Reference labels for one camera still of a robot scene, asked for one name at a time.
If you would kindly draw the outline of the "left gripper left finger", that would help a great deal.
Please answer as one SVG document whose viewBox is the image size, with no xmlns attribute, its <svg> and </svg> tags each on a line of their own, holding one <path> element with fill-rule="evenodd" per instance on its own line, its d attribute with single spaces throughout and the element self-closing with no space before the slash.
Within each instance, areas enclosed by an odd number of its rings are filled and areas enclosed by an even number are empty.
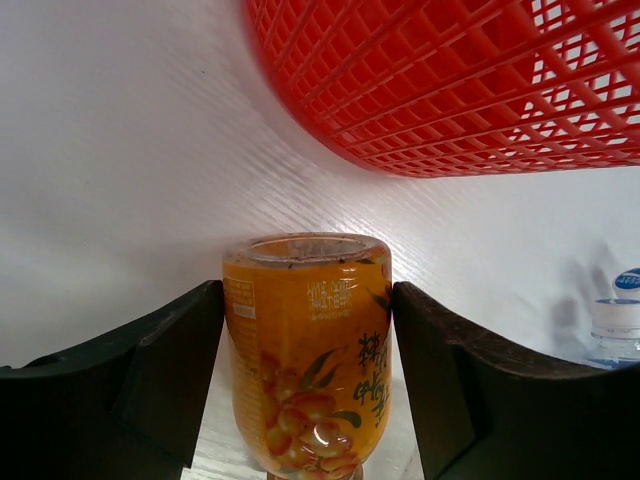
<svg viewBox="0 0 640 480">
<path fill-rule="evenodd" d="M 192 465 L 224 322 L 222 284 L 1 370 L 5 479 L 177 479 Z"/>
</svg>

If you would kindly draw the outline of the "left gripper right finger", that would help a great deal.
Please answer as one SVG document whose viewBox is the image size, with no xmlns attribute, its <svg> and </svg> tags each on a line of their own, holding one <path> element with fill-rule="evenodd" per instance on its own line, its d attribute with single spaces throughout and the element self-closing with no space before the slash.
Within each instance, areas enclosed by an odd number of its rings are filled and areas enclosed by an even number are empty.
<svg viewBox="0 0 640 480">
<path fill-rule="evenodd" d="M 392 313 L 428 479 L 635 479 L 639 370 L 512 342 L 408 282 Z"/>
</svg>

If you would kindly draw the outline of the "small orange juice bottle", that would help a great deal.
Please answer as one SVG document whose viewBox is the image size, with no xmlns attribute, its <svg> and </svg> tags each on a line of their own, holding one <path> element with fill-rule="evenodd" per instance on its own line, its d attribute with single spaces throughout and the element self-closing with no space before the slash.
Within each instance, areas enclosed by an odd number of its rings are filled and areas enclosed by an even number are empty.
<svg viewBox="0 0 640 480">
<path fill-rule="evenodd" d="M 391 403 L 391 252 L 366 235 L 252 239 L 223 258 L 232 405 L 271 479 L 360 479 Z"/>
</svg>

